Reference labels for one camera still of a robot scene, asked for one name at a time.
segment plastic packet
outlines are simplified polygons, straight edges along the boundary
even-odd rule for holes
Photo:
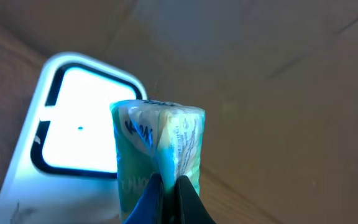
[[[162,176],[163,207],[168,216],[174,212],[173,191],[179,176],[187,175],[200,194],[204,110],[177,103],[126,100],[112,104],[111,113],[122,221],[131,214],[154,173]]]

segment white device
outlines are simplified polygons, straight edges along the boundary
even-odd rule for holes
[[[109,105],[146,99],[131,74],[67,52],[44,65],[0,191],[0,224],[101,223],[119,214]]]

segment bright screen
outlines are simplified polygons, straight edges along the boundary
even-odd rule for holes
[[[63,77],[55,106],[42,121],[51,121],[42,155],[47,164],[69,169],[117,172],[110,103],[136,99],[134,90],[82,68]]]

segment brown background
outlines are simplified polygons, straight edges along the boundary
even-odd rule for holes
[[[206,110],[217,221],[358,223],[358,1],[0,0],[0,186],[39,70],[65,50]]]

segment black frame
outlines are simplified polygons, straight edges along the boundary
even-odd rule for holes
[[[56,105],[57,97],[59,95],[60,87],[62,85],[63,77],[66,74],[66,71],[70,68],[78,67],[95,74],[98,74],[104,78],[112,79],[114,81],[120,82],[124,85],[131,87],[135,91],[136,99],[142,99],[142,93],[140,90],[131,82],[122,80],[118,77],[114,77],[107,73],[104,73],[100,70],[95,68],[89,67],[87,65],[83,65],[80,63],[68,63],[62,65],[54,74],[52,85],[49,89],[48,97],[45,102],[45,106],[54,106]],[[71,175],[71,176],[80,176],[80,177],[98,177],[98,178],[105,178],[105,179],[116,179],[117,173],[111,172],[100,172],[100,171],[93,171],[93,170],[81,170],[81,169],[69,169],[69,168],[62,168],[62,167],[53,167],[47,164],[42,157],[42,149],[44,147],[45,138],[47,137],[49,125],[51,121],[40,121],[37,127],[37,132],[35,134],[35,139],[31,147],[30,157],[31,161],[42,172],[46,172],[48,174],[59,174],[59,175]]]

